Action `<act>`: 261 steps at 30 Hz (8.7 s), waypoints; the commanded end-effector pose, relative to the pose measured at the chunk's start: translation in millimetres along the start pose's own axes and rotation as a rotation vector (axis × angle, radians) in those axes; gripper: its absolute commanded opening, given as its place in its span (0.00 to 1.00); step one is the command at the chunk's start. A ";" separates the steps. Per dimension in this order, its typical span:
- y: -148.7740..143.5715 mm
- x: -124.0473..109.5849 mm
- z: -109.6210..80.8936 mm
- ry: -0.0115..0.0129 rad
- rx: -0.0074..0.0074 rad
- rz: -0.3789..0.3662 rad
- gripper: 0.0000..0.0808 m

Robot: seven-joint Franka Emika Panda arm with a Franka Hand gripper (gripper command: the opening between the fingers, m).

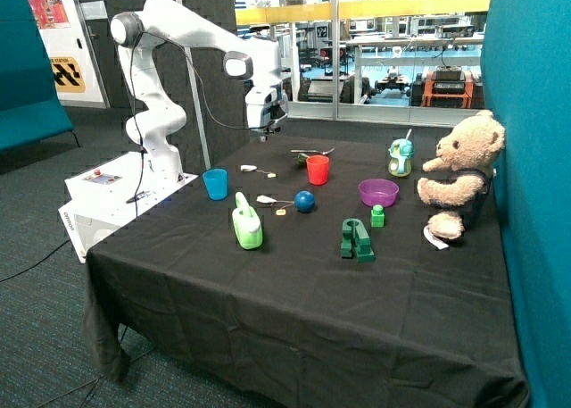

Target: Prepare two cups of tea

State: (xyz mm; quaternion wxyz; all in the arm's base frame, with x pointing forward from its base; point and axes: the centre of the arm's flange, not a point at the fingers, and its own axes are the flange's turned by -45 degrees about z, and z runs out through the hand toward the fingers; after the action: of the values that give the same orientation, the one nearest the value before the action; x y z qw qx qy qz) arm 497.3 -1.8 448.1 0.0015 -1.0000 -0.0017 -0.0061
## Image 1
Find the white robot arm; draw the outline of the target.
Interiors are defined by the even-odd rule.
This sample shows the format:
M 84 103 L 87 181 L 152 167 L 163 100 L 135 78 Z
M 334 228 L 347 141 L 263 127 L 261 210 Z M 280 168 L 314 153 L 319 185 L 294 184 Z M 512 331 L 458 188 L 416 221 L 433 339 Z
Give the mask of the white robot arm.
M 154 48 L 165 42 L 224 52 L 228 77 L 252 82 L 245 97 L 249 129 L 268 134 L 288 114 L 281 56 L 271 37 L 240 38 L 173 0 L 146 0 L 138 12 L 115 15 L 111 33 L 129 91 L 147 107 L 131 117 L 126 128 L 147 152 L 150 166 L 145 174 L 153 181 L 168 184 L 184 178 L 179 151 L 167 137 L 186 124 L 186 112 L 164 91 L 153 61 Z

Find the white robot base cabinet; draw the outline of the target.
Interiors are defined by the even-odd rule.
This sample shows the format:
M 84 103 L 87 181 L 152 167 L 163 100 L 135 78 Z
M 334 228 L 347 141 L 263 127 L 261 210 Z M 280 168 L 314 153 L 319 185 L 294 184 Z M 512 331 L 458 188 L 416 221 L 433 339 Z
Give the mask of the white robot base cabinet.
M 161 178 L 150 156 L 139 152 L 128 152 L 66 179 L 70 201 L 59 214 L 79 261 L 86 261 L 89 248 L 195 179 L 189 173 Z M 143 191 L 149 195 L 126 203 Z

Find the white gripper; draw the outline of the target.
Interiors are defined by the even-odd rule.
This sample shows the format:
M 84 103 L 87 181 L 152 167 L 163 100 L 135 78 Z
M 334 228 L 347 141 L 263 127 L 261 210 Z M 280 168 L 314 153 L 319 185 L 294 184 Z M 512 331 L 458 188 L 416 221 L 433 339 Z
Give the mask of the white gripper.
M 288 98 L 280 86 L 253 86 L 245 96 L 246 120 L 249 129 L 262 130 L 288 114 Z M 268 134 L 277 133 L 276 127 L 269 127 Z M 265 133 L 260 134 L 260 141 L 267 141 Z

